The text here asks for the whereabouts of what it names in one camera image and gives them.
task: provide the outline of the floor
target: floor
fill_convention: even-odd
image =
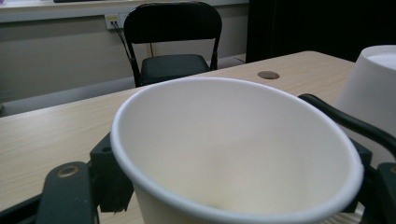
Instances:
[[[218,69],[237,66],[244,63],[244,55],[222,58],[219,59]],[[106,83],[99,83],[73,90],[58,91],[50,94],[2,103],[0,104],[0,118],[106,95],[112,92],[125,91],[131,88],[134,88],[132,71],[130,77],[120,78]]]

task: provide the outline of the light wood tabletop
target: light wood tabletop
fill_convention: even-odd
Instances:
[[[333,104],[353,65],[305,51],[197,76],[243,79],[296,96],[312,93]],[[280,78],[263,79],[258,76],[261,71],[276,72]],[[40,193],[51,169],[70,161],[88,161],[89,152],[110,131],[117,109],[139,90],[1,118],[0,211]],[[135,197],[126,213],[99,216],[101,223],[143,223]]]

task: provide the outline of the chair frame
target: chair frame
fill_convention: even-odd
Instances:
[[[209,69],[216,70],[221,28],[219,13],[202,2],[150,3],[136,7],[123,26],[136,87],[142,84],[133,44],[215,39]]]

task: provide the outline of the cup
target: cup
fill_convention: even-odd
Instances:
[[[396,46],[364,49],[334,106],[396,136]],[[352,131],[346,132],[373,152],[372,166],[395,162],[376,142]]]
[[[267,86],[187,77],[129,98],[111,146],[149,223],[315,223],[361,185],[356,149],[313,106]]]

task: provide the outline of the chair seat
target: chair seat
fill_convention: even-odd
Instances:
[[[143,85],[210,71],[205,59],[196,54],[165,55],[147,58],[142,62]]]

